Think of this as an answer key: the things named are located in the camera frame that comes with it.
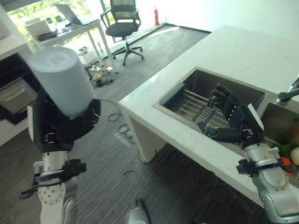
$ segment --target sunlight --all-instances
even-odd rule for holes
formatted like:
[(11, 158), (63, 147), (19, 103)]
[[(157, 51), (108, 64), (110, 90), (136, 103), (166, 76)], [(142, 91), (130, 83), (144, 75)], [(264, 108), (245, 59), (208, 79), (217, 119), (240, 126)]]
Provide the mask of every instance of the sunlight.
[(179, 29), (179, 27), (172, 27), (169, 29), (161, 30), (161, 31), (153, 33), (152, 35), (149, 35), (149, 37), (157, 36), (157, 35), (164, 34), (164, 33), (170, 32), (170, 31), (175, 31), (178, 29)]

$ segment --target office chair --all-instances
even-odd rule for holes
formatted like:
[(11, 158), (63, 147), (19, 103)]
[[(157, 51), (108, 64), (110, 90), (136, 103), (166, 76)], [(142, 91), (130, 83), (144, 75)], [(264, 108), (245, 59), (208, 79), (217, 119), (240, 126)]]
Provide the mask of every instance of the office chair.
[[(136, 9), (135, 0), (110, 0), (111, 8), (101, 14), (101, 20), (103, 21), (106, 29), (106, 34), (113, 37), (121, 37), (123, 40), (126, 40), (125, 49), (121, 48), (113, 54), (113, 59), (116, 55), (125, 54), (122, 65), (126, 65), (126, 59), (129, 54), (133, 53), (141, 56), (141, 59), (144, 60), (142, 54), (137, 53), (134, 50), (139, 49), (142, 51), (142, 47), (132, 47), (130, 48), (127, 36), (131, 35), (133, 32), (137, 31), (141, 20), (138, 15), (138, 10)], [(115, 23), (107, 26), (104, 21), (104, 16), (109, 12), (112, 13)], [(130, 22), (122, 22), (122, 20), (132, 20)]]

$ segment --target faucet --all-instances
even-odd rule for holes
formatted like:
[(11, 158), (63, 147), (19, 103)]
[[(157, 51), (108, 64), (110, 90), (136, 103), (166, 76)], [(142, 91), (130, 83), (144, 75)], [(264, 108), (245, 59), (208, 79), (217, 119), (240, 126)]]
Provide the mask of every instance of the faucet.
[(280, 92), (278, 94), (278, 98), (276, 100), (276, 103), (279, 105), (286, 105), (289, 100), (294, 97), (299, 95), (299, 75), (293, 82), (293, 84), (290, 86), (290, 89), (288, 91)]

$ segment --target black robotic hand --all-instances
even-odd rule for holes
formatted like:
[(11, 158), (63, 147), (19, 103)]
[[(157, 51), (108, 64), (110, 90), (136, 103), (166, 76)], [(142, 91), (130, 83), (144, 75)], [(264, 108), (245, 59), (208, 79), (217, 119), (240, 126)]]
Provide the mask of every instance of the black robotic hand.
[(82, 116), (71, 119), (60, 112), (48, 94), (41, 93), (30, 110), (34, 136), (31, 139), (41, 152), (71, 151), (74, 141), (89, 133), (98, 123), (101, 101), (93, 99)]
[(242, 148), (264, 141), (263, 129), (247, 105), (241, 104), (228, 88), (217, 84), (212, 92), (214, 106), (221, 109), (230, 128), (211, 127), (199, 122), (202, 132), (213, 140), (240, 144)]

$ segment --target white cylinder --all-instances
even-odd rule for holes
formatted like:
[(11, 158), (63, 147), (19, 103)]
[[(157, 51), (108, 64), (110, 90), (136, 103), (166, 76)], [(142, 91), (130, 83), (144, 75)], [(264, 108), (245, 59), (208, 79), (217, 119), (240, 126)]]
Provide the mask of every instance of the white cylinder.
[(29, 66), (60, 111), (69, 117), (81, 115), (96, 98), (75, 51), (50, 47), (29, 60)]

